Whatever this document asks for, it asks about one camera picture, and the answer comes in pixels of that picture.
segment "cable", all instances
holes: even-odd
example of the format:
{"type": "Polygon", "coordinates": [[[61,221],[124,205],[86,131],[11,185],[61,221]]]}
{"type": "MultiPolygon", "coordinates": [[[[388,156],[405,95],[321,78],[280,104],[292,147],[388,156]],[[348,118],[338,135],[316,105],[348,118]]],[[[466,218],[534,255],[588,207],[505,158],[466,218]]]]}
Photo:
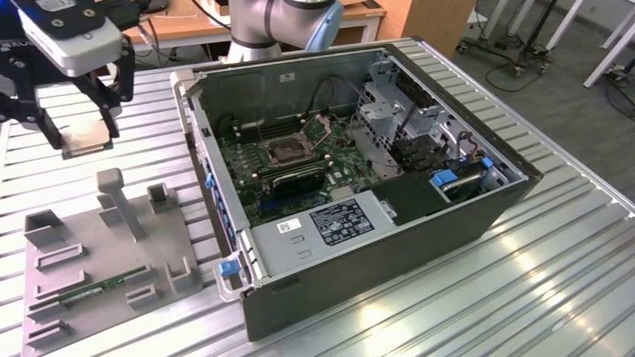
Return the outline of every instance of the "cable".
{"type": "Polygon", "coordinates": [[[477,2],[478,2],[478,0],[476,0],[476,3],[474,3],[476,24],[477,24],[477,29],[480,30],[480,39],[482,39],[485,41],[485,44],[486,44],[488,38],[485,37],[485,33],[482,32],[482,25],[480,24],[480,18],[477,17],[477,15],[478,15],[477,2]]]}
{"type": "Polygon", "coordinates": [[[509,25],[512,24],[513,20],[516,19],[516,15],[517,15],[517,11],[518,11],[518,9],[520,9],[520,6],[522,6],[525,2],[526,2],[526,0],[522,0],[522,1],[520,2],[520,4],[517,4],[516,8],[513,9],[512,17],[510,17],[510,19],[506,21],[506,25],[505,25],[505,32],[506,32],[506,33],[509,33],[509,25]]]}
{"type": "Polygon", "coordinates": [[[516,61],[513,60],[512,57],[509,56],[505,56],[504,54],[500,54],[497,52],[493,52],[492,50],[489,50],[486,47],[482,47],[480,45],[476,45],[473,43],[469,43],[469,46],[470,47],[476,47],[480,51],[485,52],[486,54],[492,54],[494,56],[498,56],[500,58],[504,58],[505,60],[508,60],[513,65],[517,65],[516,61]]]}
{"type": "Polygon", "coordinates": [[[398,135],[404,131],[404,128],[408,125],[409,120],[414,116],[414,111],[416,111],[416,105],[414,103],[412,103],[412,105],[409,106],[408,114],[405,115],[405,119],[401,122],[400,126],[396,128],[393,141],[398,140],[398,135]]]}
{"type": "Polygon", "coordinates": [[[373,164],[377,164],[377,165],[381,165],[381,166],[385,166],[385,167],[394,167],[394,168],[398,168],[398,169],[400,169],[400,165],[382,164],[381,162],[374,161],[374,160],[368,160],[368,161],[372,162],[373,164]]]}
{"type": "Polygon", "coordinates": [[[230,27],[226,26],[225,24],[222,24],[220,22],[218,19],[216,19],[213,17],[213,15],[210,15],[210,13],[206,12],[206,10],[202,8],[202,6],[200,6],[198,2],[196,0],[192,0],[192,4],[198,8],[200,12],[205,14],[205,16],[213,21],[216,22],[216,24],[218,24],[218,26],[222,26],[228,31],[230,31],[230,27]]]}
{"type": "Polygon", "coordinates": [[[149,30],[152,31],[152,37],[154,39],[154,53],[157,54],[157,67],[160,68],[160,46],[158,46],[158,36],[157,30],[154,29],[154,25],[152,20],[148,18],[149,30]]]}
{"type": "Polygon", "coordinates": [[[152,20],[148,18],[146,21],[148,21],[148,24],[149,24],[149,30],[152,31],[152,35],[144,29],[141,24],[137,25],[137,29],[138,29],[138,34],[141,35],[142,42],[149,46],[149,48],[152,50],[150,50],[150,52],[148,52],[144,55],[136,55],[136,57],[140,57],[140,58],[146,57],[153,52],[157,56],[157,65],[153,66],[154,68],[160,68],[160,58],[158,57],[164,57],[168,60],[177,61],[177,62],[185,62],[185,63],[190,63],[190,64],[196,63],[196,61],[193,59],[176,57],[176,56],[172,56],[170,54],[164,54],[164,53],[160,52],[160,42],[158,42],[157,30],[153,26],[152,20]]]}
{"type": "Polygon", "coordinates": [[[332,81],[333,79],[340,80],[342,83],[345,83],[352,88],[354,93],[357,93],[357,95],[361,96],[361,91],[357,89],[354,84],[350,83],[350,81],[344,80],[337,74],[329,74],[321,80],[318,80],[318,82],[317,82],[316,89],[313,90],[313,93],[312,93],[312,96],[310,96],[310,101],[308,102],[308,105],[306,105],[306,110],[304,110],[304,115],[308,115],[310,110],[313,110],[313,105],[316,104],[317,93],[318,93],[318,90],[321,89],[322,84],[326,81],[332,81]]]}
{"type": "Polygon", "coordinates": [[[635,118],[630,117],[621,109],[618,109],[618,107],[614,105],[613,101],[610,100],[610,96],[609,96],[609,88],[613,87],[618,93],[621,94],[621,96],[626,99],[626,101],[630,103],[630,105],[635,107],[635,102],[630,100],[630,98],[628,97],[628,95],[625,95],[624,91],[621,90],[621,88],[618,88],[618,86],[614,84],[614,82],[612,80],[609,80],[609,82],[605,84],[605,91],[604,91],[604,95],[605,95],[605,100],[608,101],[608,104],[613,107],[613,109],[621,114],[624,115],[625,118],[628,118],[629,120],[635,121],[635,118]]]}
{"type": "Polygon", "coordinates": [[[506,93],[517,93],[518,91],[522,91],[524,89],[526,89],[526,87],[529,87],[541,77],[542,77],[542,74],[538,74],[538,76],[530,80],[526,84],[524,84],[520,88],[514,88],[514,89],[506,89],[506,88],[501,88],[500,86],[497,86],[496,84],[492,83],[490,79],[489,79],[489,75],[497,71],[498,69],[506,67],[509,63],[505,63],[504,65],[500,65],[497,67],[493,67],[485,74],[485,81],[488,82],[488,84],[494,87],[494,89],[500,90],[500,91],[505,91],[506,93]]]}

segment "metal slatted table surface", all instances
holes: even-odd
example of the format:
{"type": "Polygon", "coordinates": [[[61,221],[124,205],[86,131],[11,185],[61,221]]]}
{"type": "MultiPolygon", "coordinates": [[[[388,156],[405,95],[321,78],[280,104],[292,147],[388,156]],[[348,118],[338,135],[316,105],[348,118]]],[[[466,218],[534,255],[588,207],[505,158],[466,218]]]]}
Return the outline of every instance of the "metal slatted table surface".
{"type": "MultiPolygon", "coordinates": [[[[176,188],[206,288],[52,356],[630,356],[633,204],[424,43],[394,45],[545,174],[481,239],[269,338],[249,343],[238,303],[218,298],[218,257],[168,87],[137,74],[105,152],[62,161],[40,133],[0,131],[0,357],[19,353],[25,213],[97,208],[92,176],[120,167],[128,197],[176,188]]],[[[94,107],[70,86],[40,90],[57,126],[94,107]]]]}

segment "caster wheel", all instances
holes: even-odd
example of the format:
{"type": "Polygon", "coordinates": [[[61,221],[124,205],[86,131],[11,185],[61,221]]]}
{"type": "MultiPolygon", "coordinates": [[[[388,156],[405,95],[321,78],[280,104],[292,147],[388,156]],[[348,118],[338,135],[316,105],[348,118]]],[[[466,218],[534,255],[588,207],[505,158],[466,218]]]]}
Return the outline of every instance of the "caster wheel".
{"type": "Polygon", "coordinates": [[[464,54],[466,52],[466,43],[461,42],[458,46],[458,53],[464,54]]]}
{"type": "Polygon", "coordinates": [[[542,63],[538,70],[540,74],[544,74],[544,72],[546,72],[546,68],[548,68],[548,63],[542,63]]]}

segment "wooden desk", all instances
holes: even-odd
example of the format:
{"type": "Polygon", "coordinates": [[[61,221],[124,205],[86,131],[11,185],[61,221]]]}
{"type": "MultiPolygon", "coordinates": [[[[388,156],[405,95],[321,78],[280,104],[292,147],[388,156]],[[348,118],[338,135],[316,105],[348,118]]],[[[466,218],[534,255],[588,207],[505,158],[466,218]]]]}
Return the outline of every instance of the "wooden desk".
{"type": "MultiPolygon", "coordinates": [[[[362,28],[361,42],[370,42],[377,37],[378,22],[384,15],[381,8],[369,9],[364,4],[346,6],[340,28],[362,28]]],[[[161,48],[230,41],[229,31],[210,23],[189,0],[172,0],[166,11],[153,14],[150,18],[161,48]]],[[[152,33],[148,24],[142,26],[152,33]]],[[[136,28],[125,34],[132,39],[134,50],[149,50],[136,28]]]]}
{"type": "Polygon", "coordinates": [[[465,31],[476,0],[374,0],[388,11],[377,39],[420,36],[448,58],[465,31]]]}

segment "white stand leg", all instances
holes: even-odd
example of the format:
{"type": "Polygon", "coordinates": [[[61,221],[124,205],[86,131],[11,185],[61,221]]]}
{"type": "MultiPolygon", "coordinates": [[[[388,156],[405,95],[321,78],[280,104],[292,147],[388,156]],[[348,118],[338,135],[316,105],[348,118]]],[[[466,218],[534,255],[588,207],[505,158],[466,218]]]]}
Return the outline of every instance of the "white stand leg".
{"type": "Polygon", "coordinates": [[[605,58],[604,60],[601,61],[601,63],[598,64],[597,68],[594,69],[593,73],[590,74],[590,76],[586,78],[586,81],[584,82],[584,86],[586,88],[590,88],[594,84],[594,82],[597,81],[597,78],[601,76],[601,74],[604,73],[605,69],[608,68],[608,66],[610,65],[610,63],[614,61],[614,57],[617,57],[617,55],[620,54],[621,50],[624,50],[624,47],[628,45],[628,43],[630,42],[630,39],[633,38],[635,36],[635,24],[630,25],[628,31],[625,31],[625,34],[624,36],[621,37],[621,39],[618,40],[617,44],[614,45],[613,49],[610,50],[610,52],[608,53],[608,55],[605,55],[605,58]]]}
{"type": "Polygon", "coordinates": [[[524,2],[522,7],[520,8],[520,12],[517,13],[516,18],[513,20],[512,27],[509,28],[509,35],[514,35],[517,33],[517,29],[522,24],[524,18],[526,17],[526,13],[532,8],[533,2],[534,0],[526,0],[524,2]]]}
{"type": "Polygon", "coordinates": [[[566,15],[564,16],[562,22],[558,24],[557,30],[554,30],[552,39],[548,40],[546,50],[552,50],[557,46],[558,39],[562,38],[564,32],[568,29],[568,25],[573,22],[574,14],[577,13],[578,7],[582,4],[584,0],[574,0],[574,3],[568,10],[566,15]]]}
{"type": "Polygon", "coordinates": [[[486,21],[485,30],[482,31],[485,39],[489,39],[489,36],[493,32],[493,28],[496,27],[497,20],[500,20],[500,15],[502,14],[502,10],[505,9],[505,6],[506,6],[506,1],[508,0],[497,1],[497,5],[496,5],[496,8],[493,9],[492,16],[489,17],[489,20],[486,21]]]}
{"type": "Polygon", "coordinates": [[[369,17],[361,33],[361,43],[372,42],[377,39],[380,17],[369,17]]]}
{"type": "Polygon", "coordinates": [[[624,30],[625,26],[630,23],[630,20],[633,19],[633,17],[635,17],[635,6],[630,9],[630,11],[628,12],[628,15],[625,15],[625,18],[618,23],[618,25],[614,28],[614,31],[610,34],[610,36],[608,37],[608,39],[605,39],[605,42],[604,42],[604,45],[601,45],[601,48],[604,48],[606,50],[608,47],[610,47],[610,45],[613,44],[614,39],[621,34],[621,31],[624,30]]]}

